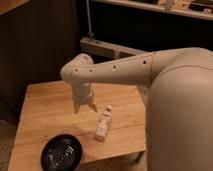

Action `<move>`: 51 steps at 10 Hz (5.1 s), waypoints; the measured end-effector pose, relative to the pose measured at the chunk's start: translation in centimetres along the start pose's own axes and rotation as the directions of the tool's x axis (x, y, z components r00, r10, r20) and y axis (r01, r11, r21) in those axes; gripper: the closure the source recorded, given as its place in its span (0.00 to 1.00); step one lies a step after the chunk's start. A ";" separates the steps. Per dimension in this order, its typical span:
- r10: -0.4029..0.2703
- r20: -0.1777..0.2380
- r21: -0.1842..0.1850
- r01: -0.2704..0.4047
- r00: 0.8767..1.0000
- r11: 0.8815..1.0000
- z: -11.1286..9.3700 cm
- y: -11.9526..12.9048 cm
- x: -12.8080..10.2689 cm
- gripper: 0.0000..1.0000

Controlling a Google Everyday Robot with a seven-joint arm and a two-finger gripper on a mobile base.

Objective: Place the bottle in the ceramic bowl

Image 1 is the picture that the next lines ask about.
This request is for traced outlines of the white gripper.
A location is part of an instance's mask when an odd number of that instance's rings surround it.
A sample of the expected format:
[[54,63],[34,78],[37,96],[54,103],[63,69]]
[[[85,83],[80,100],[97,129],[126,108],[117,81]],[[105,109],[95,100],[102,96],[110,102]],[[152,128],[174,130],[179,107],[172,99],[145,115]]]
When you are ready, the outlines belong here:
[[97,106],[94,103],[94,93],[91,88],[74,90],[72,99],[75,114],[79,112],[80,105],[88,105],[94,112],[98,112]]

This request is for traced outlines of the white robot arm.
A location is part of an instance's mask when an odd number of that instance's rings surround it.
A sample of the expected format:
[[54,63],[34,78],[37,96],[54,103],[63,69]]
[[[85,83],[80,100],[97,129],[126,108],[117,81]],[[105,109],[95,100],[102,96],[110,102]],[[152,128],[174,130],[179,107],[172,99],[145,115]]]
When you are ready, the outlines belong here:
[[60,75],[76,107],[94,104],[93,83],[146,87],[147,171],[213,171],[213,51],[160,50],[99,64],[81,53]]

